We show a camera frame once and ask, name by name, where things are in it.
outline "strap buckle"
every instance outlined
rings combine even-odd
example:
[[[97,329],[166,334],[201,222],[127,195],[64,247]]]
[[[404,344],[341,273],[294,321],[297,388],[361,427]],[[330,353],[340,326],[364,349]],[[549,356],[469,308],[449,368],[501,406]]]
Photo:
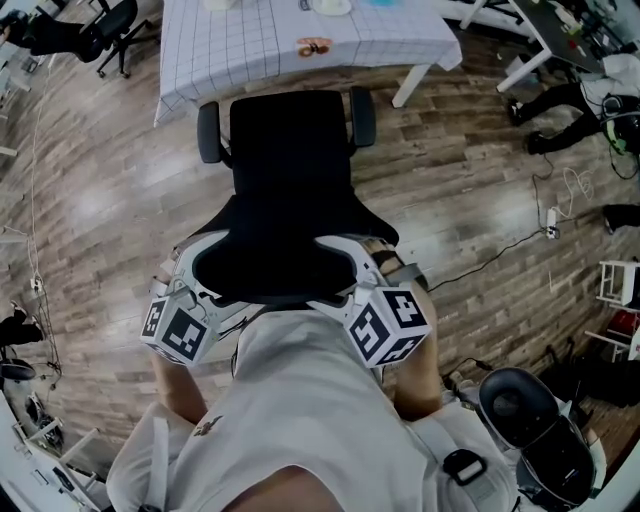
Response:
[[[447,455],[442,469],[463,487],[483,475],[487,470],[487,463],[477,453],[459,449]]]

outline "desk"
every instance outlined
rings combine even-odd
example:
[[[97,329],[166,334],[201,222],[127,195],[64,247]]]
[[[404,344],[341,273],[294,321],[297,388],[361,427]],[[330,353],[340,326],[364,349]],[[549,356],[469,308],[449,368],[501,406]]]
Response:
[[[460,23],[460,28],[466,29],[469,23],[471,23],[475,13],[477,13],[485,3],[486,0],[476,0],[473,10],[470,11],[467,17]],[[593,56],[589,45],[582,37],[580,37],[579,34],[569,35],[563,32],[562,22],[556,16],[553,5],[546,0],[540,0],[537,4],[531,0],[509,0],[509,3],[542,45],[542,51],[498,84],[497,89],[499,92],[504,92],[509,89],[509,87],[551,57],[564,60],[590,73],[602,73],[600,62]],[[571,48],[570,41],[573,41],[577,47]],[[578,48],[582,48],[585,55],[583,55]]]
[[[308,10],[311,0],[238,0],[214,12],[202,0],[166,0],[155,124],[189,101],[267,77],[416,64],[394,98],[400,107],[429,66],[450,70],[462,61],[458,40],[428,1],[351,2],[348,15],[329,17]]]

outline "black office chair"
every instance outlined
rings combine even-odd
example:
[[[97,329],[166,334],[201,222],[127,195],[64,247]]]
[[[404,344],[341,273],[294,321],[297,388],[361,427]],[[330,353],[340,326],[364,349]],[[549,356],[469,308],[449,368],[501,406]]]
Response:
[[[150,21],[144,20],[131,29],[138,15],[136,0],[122,0],[113,8],[109,7],[106,0],[98,2],[102,11],[85,25],[57,21],[46,13],[35,18],[25,35],[25,39],[31,41],[31,54],[38,56],[69,52],[82,62],[92,62],[104,50],[111,49],[109,56],[98,68],[98,75],[100,78],[105,77],[104,67],[117,55],[120,75],[129,78],[130,73],[124,70],[127,49],[146,41],[156,41],[159,44],[159,35],[135,37],[142,28],[153,28]]]
[[[398,233],[351,186],[350,156],[375,142],[369,91],[351,89],[349,141],[335,91],[260,96],[231,105],[231,149],[220,142],[216,102],[200,109],[205,163],[233,170],[236,194],[194,235],[229,230],[194,262],[196,279],[225,299],[286,305],[335,297],[355,284],[351,261],[318,245],[324,235],[362,235],[396,245]]]

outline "person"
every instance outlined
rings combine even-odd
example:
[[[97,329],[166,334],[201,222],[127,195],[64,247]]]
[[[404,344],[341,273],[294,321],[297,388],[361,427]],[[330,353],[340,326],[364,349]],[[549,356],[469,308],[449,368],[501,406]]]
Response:
[[[507,112],[514,126],[559,105],[569,105],[582,112],[569,127],[553,137],[544,137],[539,131],[530,133],[525,141],[529,154],[560,151],[602,131],[602,104],[607,96],[640,97],[640,60],[637,57],[609,55],[602,59],[602,64],[605,77],[586,75],[581,82],[551,87],[525,104],[509,100]]]
[[[454,371],[449,376],[450,389],[443,394],[443,403],[462,401],[471,404],[476,410],[480,409],[479,386],[470,379],[465,379],[459,371]],[[560,409],[566,406],[565,402],[556,398]],[[503,453],[509,468],[517,478],[517,466],[520,460],[520,450],[507,446],[492,429],[488,429],[498,449]],[[574,510],[579,512],[588,508],[590,501],[595,499],[604,487],[604,479],[607,474],[607,457],[602,446],[602,441],[592,428],[587,428],[584,438],[589,446],[596,470],[591,497],[585,503]],[[531,502],[526,493],[518,492],[518,504],[514,512],[543,512],[545,509]]]
[[[623,226],[640,226],[640,205],[637,204],[608,204],[602,208],[602,215],[610,235]]]
[[[380,271],[401,266],[391,258]],[[189,371],[152,353],[159,402],[113,463],[115,510],[511,512],[515,481],[488,431],[460,403],[443,406],[436,310],[419,282],[411,288],[433,330],[399,365],[393,401],[342,325],[315,310],[253,319],[235,378],[209,411]],[[488,506],[476,508],[439,466],[430,428],[484,459]]]
[[[29,28],[29,16],[26,12],[13,9],[0,18],[0,45],[5,42],[15,44],[21,48],[31,48],[33,40],[25,37]]]
[[[43,340],[44,335],[38,319],[32,316],[31,323],[24,323],[27,319],[27,312],[13,300],[11,306],[13,307],[13,315],[0,322],[0,347],[24,345]]]

